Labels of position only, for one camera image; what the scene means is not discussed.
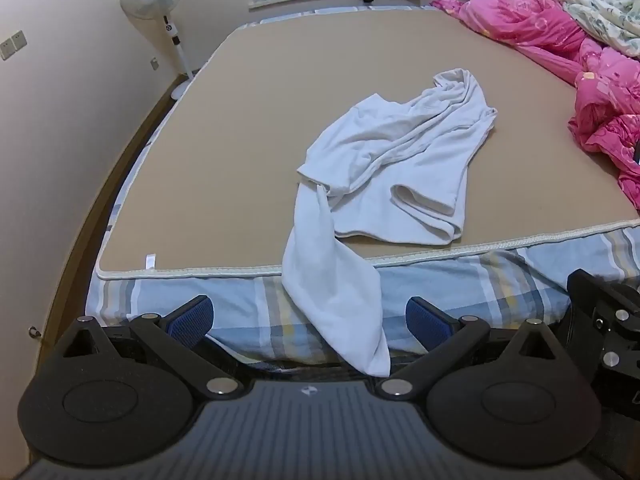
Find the tan bed mat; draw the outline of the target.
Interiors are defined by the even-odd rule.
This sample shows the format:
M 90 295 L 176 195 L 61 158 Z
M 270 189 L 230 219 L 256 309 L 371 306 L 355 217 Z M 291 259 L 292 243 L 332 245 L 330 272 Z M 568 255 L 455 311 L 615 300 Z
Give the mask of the tan bed mat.
M 306 14 L 230 35 L 168 114 L 104 280 L 277 273 L 292 229 L 376 266 L 635 226 L 567 130 L 574 89 L 437 10 Z

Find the white long-sleeve shirt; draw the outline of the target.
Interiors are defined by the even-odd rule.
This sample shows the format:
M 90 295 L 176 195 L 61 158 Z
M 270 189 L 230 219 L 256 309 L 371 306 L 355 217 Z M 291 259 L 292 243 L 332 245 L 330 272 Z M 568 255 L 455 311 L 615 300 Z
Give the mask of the white long-sleeve shirt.
M 368 96 L 306 151 L 282 285 L 361 373 L 388 376 L 390 350 L 380 274 L 345 238 L 430 247 L 458 240 L 469 164 L 497 116 L 476 78 L 455 68 L 405 103 Z

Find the pink floral quilt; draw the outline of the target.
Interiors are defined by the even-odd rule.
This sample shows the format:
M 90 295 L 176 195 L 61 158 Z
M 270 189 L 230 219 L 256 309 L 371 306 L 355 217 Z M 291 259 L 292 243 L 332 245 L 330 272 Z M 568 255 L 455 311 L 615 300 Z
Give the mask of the pink floral quilt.
M 434 0 L 469 29 L 506 44 L 576 90 L 568 130 L 587 153 L 608 156 L 639 205 L 639 63 L 591 39 L 555 0 Z

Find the wall light switch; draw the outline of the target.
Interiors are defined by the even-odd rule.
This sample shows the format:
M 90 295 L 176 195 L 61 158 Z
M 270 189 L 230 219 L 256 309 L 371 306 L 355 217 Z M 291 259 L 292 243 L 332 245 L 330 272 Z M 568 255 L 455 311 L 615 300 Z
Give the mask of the wall light switch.
M 19 50 L 27 46 L 27 39 L 22 30 L 13 34 L 10 38 L 0 42 L 0 56 L 2 61 L 7 61 Z

